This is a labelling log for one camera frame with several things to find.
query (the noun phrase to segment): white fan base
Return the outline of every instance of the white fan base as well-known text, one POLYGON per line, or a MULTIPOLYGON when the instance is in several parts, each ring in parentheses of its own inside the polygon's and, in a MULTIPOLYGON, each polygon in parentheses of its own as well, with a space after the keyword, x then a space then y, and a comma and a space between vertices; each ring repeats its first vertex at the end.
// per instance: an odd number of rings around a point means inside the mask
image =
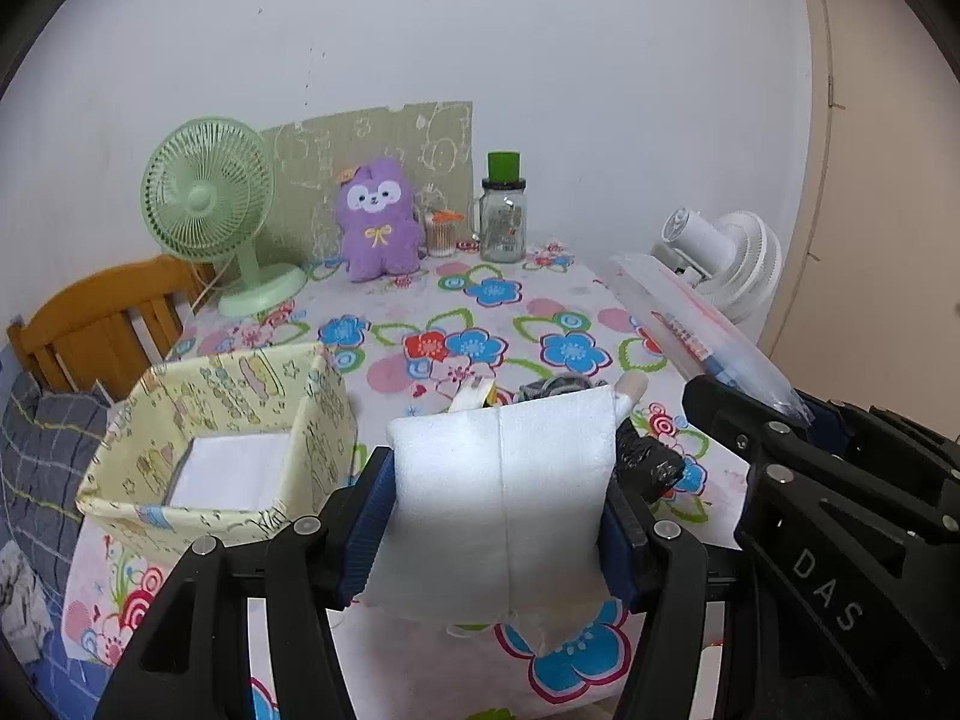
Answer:
POLYGON ((260 268, 260 283, 248 287, 237 279, 220 297, 220 313, 224 317, 249 317, 282 303, 299 293, 306 284, 306 274, 295 265, 277 263, 260 268))

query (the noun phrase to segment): fabric storage basket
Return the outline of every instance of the fabric storage basket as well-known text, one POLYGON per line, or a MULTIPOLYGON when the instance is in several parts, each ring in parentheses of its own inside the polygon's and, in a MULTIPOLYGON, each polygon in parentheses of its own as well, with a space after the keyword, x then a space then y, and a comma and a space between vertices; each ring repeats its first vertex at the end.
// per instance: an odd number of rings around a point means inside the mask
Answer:
POLYGON ((140 555, 176 562, 198 536, 262 541, 316 514, 347 483, 356 421, 320 343, 155 365, 107 428, 77 508, 140 555), (275 500, 262 511, 165 506, 198 437, 290 431, 275 500))

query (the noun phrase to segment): table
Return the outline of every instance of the table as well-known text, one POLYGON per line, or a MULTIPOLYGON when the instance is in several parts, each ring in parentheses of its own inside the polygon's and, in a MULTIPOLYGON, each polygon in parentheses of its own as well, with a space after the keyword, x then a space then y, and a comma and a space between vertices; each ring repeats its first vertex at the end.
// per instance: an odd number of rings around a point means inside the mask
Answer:
MULTIPOLYGON (((385 443, 387 422, 438 413, 474 375, 496 375, 499 397, 509 402, 521 385, 556 373, 612 383, 640 368, 650 386, 632 423, 685 457, 683 479, 656 504, 656 515, 683 523, 702 541, 734 546, 746 464, 688 424, 680 408, 683 379, 558 242, 532 248, 515 265, 484 263, 466 247, 445 260, 424 260, 416 274, 364 284, 350 283, 345 270, 337 260, 309 266, 298 295, 255 317, 225 319, 206 306, 184 327, 172 357, 316 338, 335 346, 357 416, 354 474, 385 443)), ((67 653, 116 664, 167 573, 83 524, 64 603, 67 653)), ((275 720, 263 605, 251 603, 257 718, 275 720)), ((463 720, 500 707, 542 717, 618 693, 642 618, 608 601, 577 640, 536 657, 509 625, 448 631, 362 603, 331 613, 331 624, 358 718, 463 720)), ((720 635, 714 622, 706 639, 720 635)))

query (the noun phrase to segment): stuffed animal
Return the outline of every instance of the stuffed animal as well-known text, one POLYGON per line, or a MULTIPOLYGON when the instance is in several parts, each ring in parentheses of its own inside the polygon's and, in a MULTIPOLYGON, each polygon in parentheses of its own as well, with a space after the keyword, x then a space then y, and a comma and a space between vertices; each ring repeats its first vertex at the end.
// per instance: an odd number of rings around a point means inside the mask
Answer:
POLYGON ((418 271, 416 248, 424 243, 424 230, 414 221, 413 188, 400 163, 380 157, 342 178, 337 223, 350 280, 418 271))

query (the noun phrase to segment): chair backrest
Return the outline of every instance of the chair backrest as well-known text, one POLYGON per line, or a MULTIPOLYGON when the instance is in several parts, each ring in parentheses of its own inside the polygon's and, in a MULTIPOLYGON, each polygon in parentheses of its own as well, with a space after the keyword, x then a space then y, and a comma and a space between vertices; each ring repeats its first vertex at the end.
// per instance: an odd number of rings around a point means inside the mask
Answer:
MULTIPOLYGON (((207 266, 201 272, 208 278, 207 266)), ((27 325, 11 324, 7 335, 20 364, 48 389, 90 389, 98 379, 112 398, 125 398, 150 360, 131 324, 129 309, 143 317, 162 357, 182 326, 174 293, 192 304, 202 284, 194 269, 161 255, 120 265, 70 285, 48 300, 27 325)))

